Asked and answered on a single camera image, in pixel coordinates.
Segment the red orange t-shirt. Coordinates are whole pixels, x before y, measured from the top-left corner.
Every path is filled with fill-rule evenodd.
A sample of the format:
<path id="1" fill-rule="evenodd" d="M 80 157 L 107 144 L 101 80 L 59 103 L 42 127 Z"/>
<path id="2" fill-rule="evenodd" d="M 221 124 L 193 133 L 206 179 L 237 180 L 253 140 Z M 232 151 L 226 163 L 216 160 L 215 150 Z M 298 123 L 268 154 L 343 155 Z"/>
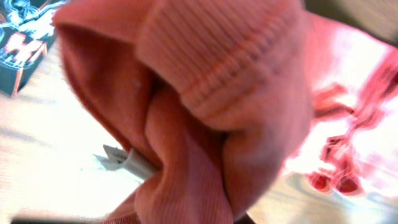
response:
<path id="1" fill-rule="evenodd" d="M 88 112 L 147 179 L 106 223 L 236 223 L 287 172 L 397 196 L 397 49 L 302 1 L 73 1 Z"/>

